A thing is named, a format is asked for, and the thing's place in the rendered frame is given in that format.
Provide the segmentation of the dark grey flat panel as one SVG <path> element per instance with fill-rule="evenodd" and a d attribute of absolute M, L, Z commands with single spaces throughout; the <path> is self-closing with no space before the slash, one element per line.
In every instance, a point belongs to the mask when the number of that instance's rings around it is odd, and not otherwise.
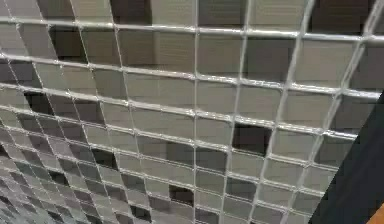
<path fill-rule="evenodd" d="M 384 91 L 308 224 L 366 224 L 384 203 Z"/>

